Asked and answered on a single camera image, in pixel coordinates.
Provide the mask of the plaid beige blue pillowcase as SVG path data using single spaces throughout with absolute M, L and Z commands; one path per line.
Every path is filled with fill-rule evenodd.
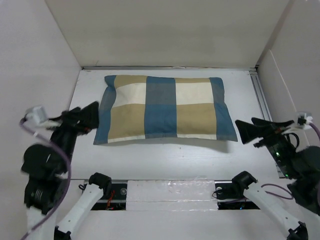
M 237 141 L 220 77 L 107 75 L 94 144 L 157 138 Z

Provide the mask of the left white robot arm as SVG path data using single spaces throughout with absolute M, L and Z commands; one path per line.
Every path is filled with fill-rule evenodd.
M 71 184 L 71 161 L 78 136 L 99 127 L 99 103 L 66 110 L 49 118 L 43 106 L 26 110 L 20 127 L 41 140 L 23 155 L 21 171 L 28 175 L 24 190 L 27 232 L 24 240 L 71 240 L 92 207 L 101 198 L 112 198 L 112 179 L 101 173 L 81 186 L 82 195 L 57 223 L 57 210 Z

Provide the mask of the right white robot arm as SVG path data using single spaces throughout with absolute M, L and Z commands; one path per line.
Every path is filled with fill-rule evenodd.
M 283 175 L 292 182 L 287 185 L 291 197 L 299 206 L 304 220 L 285 211 L 249 172 L 243 171 L 231 181 L 231 191 L 237 197 L 253 202 L 275 223 L 286 240 L 318 240 L 320 238 L 320 148 L 308 146 L 297 151 L 288 139 L 293 129 L 319 129 L 311 116 L 300 115 L 297 121 L 272 122 L 253 117 L 251 123 L 236 120 L 243 144 L 260 139 L 254 147 L 266 147 Z

